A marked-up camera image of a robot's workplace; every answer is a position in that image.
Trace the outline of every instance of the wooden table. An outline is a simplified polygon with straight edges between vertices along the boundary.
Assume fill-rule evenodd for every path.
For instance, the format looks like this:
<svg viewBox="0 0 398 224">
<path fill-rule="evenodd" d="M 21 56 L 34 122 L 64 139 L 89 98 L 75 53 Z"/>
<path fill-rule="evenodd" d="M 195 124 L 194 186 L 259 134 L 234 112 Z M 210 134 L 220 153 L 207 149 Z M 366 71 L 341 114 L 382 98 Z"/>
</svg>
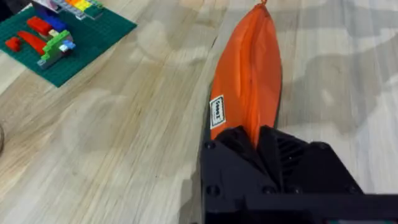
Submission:
<svg viewBox="0 0 398 224">
<path fill-rule="evenodd" d="M 139 27 L 55 88 L 0 53 L 0 223 L 200 222 L 209 86 L 255 0 L 117 0 Z M 366 192 L 398 192 L 398 3 L 269 0 L 279 128 L 329 142 Z"/>
</svg>

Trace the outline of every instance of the green lego baseplate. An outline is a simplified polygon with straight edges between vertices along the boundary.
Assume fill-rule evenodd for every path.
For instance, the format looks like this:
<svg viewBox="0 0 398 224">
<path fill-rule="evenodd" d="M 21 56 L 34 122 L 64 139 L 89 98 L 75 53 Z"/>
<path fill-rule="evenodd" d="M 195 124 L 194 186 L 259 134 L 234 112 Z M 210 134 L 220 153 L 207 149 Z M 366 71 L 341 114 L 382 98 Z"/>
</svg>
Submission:
<svg viewBox="0 0 398 224">
<path fill-rule="evenodd" d="M 17 32 L 20 30 L 39 36 L 26 24 L 32 16 L 35 16 L 35 11 L 33 7 L 30 7 L 0 23 L 0 49 L 57 87 L 68 81 L 137 26 L 107 8 L 104 8 L 103 14 L 96 20 L 85 18 L 82 21 L 73 14 L 62 11 L 59 18 L 67 24 L 76 47 L 70 55 L 61 58 L 48 69 L 42 70 L 37 65 L 40 55 L 28 43 L 22 40 L 19 52 L 13 52 L 5 45 L 6 40 L 17 37 Z"/>
</svg>

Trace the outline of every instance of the lego brick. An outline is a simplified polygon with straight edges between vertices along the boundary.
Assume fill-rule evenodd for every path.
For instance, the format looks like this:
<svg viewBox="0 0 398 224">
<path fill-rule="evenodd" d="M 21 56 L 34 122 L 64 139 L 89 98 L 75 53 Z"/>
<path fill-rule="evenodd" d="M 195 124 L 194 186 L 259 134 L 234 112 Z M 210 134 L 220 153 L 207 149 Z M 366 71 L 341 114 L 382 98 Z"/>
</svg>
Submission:
<svg viewBox="0 0 398 224">
<path fill-rule="evenodd" d="M 68 50 L 68 46 L 66 46 L 65 44 L 62 44 L 62 45 L 59 47 L 59 49 L 60 49 L 60 51 L 62 51 L 62 52 L 66 52 L 66 51 Z"/>
<path fill-rule="evenodd" d="M 85 4 L 85 0 L 80 0 L 78 3 L 74 4 L 73 6 L 75 6 L 76 8 L 78 8 L 81 11 L 84 11 L 87 7 Z"/>
<path fill-rule="evenodd" d="M 20 38 L 24 39 L 24 41 L 32 46 L 37 53 L 40 55 L 44 54 L 43 47 L 46 45 L 46 43 L 43 40 L 24 30 L 19 31 L 17 34 Z"/>
<path fill-rule="evenodd" d="M 76 45 L 70 40 L 64 40 L 62 43 L 71 50 L 73 50 L 76 47 Z"/>
<path fill-rule="evenodd" d="M 17 37 L 11 37 L 11 39 L 6 41 L 6 46 L 13 52 L 18 52 L 21 50 L 21 41 Z"/>
<path fill-rule="evenodd" d="M 34 9 L 28 8 L 0 23 L 0 42 L 5 43 L 19 30 L 33 32 L 27 26 L 26 20 L 34 15 Z M 40 55 L 33 48 L 25 47 L 23 41 L 21 41 L 20 52 L 13 52 L 5 44 L 0 44 L 0 49 L 5 53 L 55 86 L 61 86 L 136 27 L 134 23 L 108 9 L 104 9 L 103 15 L 95 21 L 91 19 L 79 21 L 73 14 L 65 11 L 59 13 L 59 18 L 68 25 L 76 47 L 69 57 L 62 57 L 60 60 L 50 63 L 51 66 L 45 70 L 38 65 Z"/>
<path fill-rule="evenodd" d="M 33 8 L 36 10 L 36 15 L 38 15 L 40 17 L 57 16 L 58 15 L 58 13 L 56 11 L 43 6 L 39 2 L 31 1 L 31 3 L 32 3 Z"/>
<path fill-rule="evenodd" d="M 52 30 L 50 30 L 49 34 L 50 34 L 50 36 L 55 37 L 56 35 L 59 34 L 59 32 L 52 29 Z"/>
<path fill-rule="evenodd" d="M 86 1 L 92 3 L 93 5 L 97 6 L 97 7 L 100 8 L 100 9 L 103 7 L 102 3 L 100 3 L 100 2 L 97 1 L 97 0 L 86 0 Z"/>
<path fill-rule="evenodd" d="M 41 68 L 41 70 L 46 70 L 56 62 L 58 62 L 63 57 L 63 54 L 58 54 L 52 58 L 48 58 L 47 60 L 40 59 L 36 62 L 37 66 Z"/>
<path fill-rule="evenodd" d="M 46 22 L 48 22 L 54 30 L 57 32 L 62 32 L 67 29 L 66 23 L 62 22 L 59 18 L 53 16 L 47 16 L 44 18 Z"/>
<path fill-rule="evenodd" d="M 76 3 L 80 2 L 81 0 L 71 0 L 69 2 L 69 4 L 71 4 L 72 6 L 74 6 Z"/>
<path fill-rule="evenodd" d="M 31 29 L 44 36 L 48 35 L 49 31 L 52 30 L 52 26 L 50 24 L 37 16 L 28 19 L 26 23 Z"/>
<path fill-rule="evenodd" d="M 103 12 L 103 8 L 99 9 L 98 7 L 91 5 L 85 10 L 85 14 L 92 18 L 97 18 L 100 16 L 100 14 Z"/>
</svg>

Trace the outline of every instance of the orange fabric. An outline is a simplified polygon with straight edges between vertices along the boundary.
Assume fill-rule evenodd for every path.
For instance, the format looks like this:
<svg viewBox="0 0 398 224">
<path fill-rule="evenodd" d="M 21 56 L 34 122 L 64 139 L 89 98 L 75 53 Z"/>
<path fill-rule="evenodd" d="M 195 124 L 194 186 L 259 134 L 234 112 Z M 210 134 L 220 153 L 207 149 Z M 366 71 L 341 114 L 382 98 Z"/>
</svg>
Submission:
<svg viewBox="0 0 398 224">
<path fill-rule="evenodd" d="M 215 123 L 222 119 L 220 110 L 224 121 L 211 127 L 211 138 L 226 128 L 243 126 L 256 147 L 259 128 L 274 126 L 281 84 L 274 23 L 265 5 L 258 4 L 237 25 L 218 62 L 210 99 L 211 125 L 212 119 Z M 223 105 L 212 104 L 221 95 Z"/>
<path fill-rule="evenodd" d="M 42 39 L 36 37 L 30 32 L 26 32 L 23 30 L 19 31 L 17 34 L 20 38 L 24 39 L 24 41 L 30 44 L 30 46 L 32 46 L 37 51 L 37 53 L 39 53 L 40 55 L 44 54 L 43 47 L 45 47 L 46 43 Z"/>
</svg>

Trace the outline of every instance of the white lego brick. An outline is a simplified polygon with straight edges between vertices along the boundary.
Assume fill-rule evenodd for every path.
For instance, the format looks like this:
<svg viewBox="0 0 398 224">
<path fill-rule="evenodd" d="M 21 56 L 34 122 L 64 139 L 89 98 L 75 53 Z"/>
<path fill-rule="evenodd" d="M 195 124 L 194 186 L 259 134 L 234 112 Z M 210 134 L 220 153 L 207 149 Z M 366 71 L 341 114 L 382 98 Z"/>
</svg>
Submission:
<svg viewBox="0 0 398 224">
<path fill-rule="evenodd" d="M 58 33 L 56 30 L 53 30 L 53 29 L 50 30 L 49 34 L 50 34 L 50 36 L 52 36 L 52 37 L 55 37 L 55 36 L 59 35 L 59 33 Z"/>
<path fill-rule="evenodd" d="M 60 50 L 65 53 L 66 51 L 68 51 L 68 47 L 65 44 L 62 44 L 60 46 Z"/>
</svg>

